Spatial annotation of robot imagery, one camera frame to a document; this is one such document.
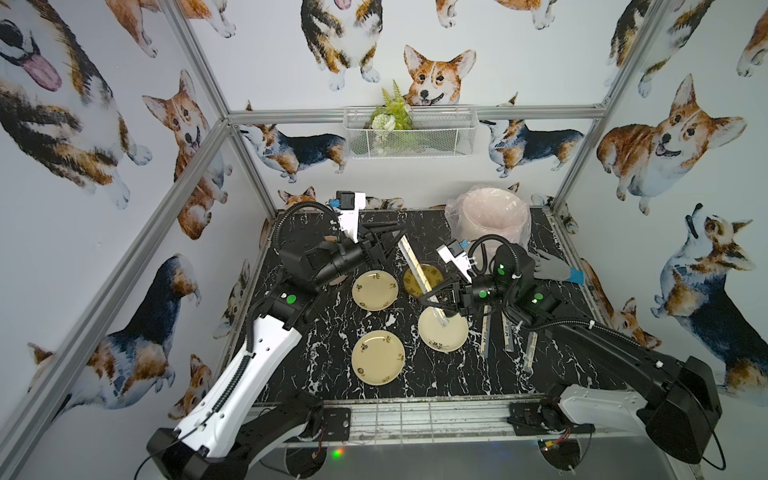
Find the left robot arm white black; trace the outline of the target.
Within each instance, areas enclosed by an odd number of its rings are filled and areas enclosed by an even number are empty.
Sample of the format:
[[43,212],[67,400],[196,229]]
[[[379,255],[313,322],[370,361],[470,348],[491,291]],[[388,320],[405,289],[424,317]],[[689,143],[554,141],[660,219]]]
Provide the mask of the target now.
[[[331,222],[335,240],[314,245],[282,237],[284,223],[312,208]],[[174,428],[160,428],[147,444],[149,460],[166,479],[242,479],[283,442],[314,441],[324,432],[323,402],[297,391],[250,419],[255,401],[315,320],[327,286],[365,267],[391,267],[403,224],[363,223],[357,208],[342,202],[297,203],[276,220],[270,241],[280,260],[275,283],[245,318],[244,342],[203,401]]]

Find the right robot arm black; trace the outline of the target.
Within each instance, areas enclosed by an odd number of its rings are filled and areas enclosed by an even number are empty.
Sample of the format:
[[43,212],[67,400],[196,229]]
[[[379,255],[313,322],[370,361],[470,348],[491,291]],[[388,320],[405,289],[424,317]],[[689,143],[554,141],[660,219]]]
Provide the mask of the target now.
[[618,377],[625,390],[556,384],[538,405],[513,414],[515,427],[571,433],[597,426],[643,435],[687,464],[704,461],[722,415],[714,375],[703,361],[682,361],[654,351],[600,322],[580,316],[572,304],[540,283],[526,249],[488,234],[470,247],[442,245],[440,258],[457,276],[420,297],[420,302],[465,318],[498,313],[527,334],[546,335],[585,351]]

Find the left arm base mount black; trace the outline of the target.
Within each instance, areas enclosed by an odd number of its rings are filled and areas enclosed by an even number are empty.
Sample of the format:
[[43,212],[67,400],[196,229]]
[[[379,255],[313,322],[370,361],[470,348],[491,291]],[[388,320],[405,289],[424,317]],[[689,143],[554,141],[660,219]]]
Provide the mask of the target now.
[[346,407],[324,407],[313,413],[306,428],[283,443],[334,442],[350,439],[352,410]]

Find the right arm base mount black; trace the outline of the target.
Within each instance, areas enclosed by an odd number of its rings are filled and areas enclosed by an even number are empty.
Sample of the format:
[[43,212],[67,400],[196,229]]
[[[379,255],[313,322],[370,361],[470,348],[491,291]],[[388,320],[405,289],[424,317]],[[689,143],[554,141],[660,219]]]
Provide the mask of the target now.
[[591,424],[576,424],[569,420],[556,406],[541,402],[512,402],[508,405],[506,421],[518,436],[545,434],[589,434],[595,432]]

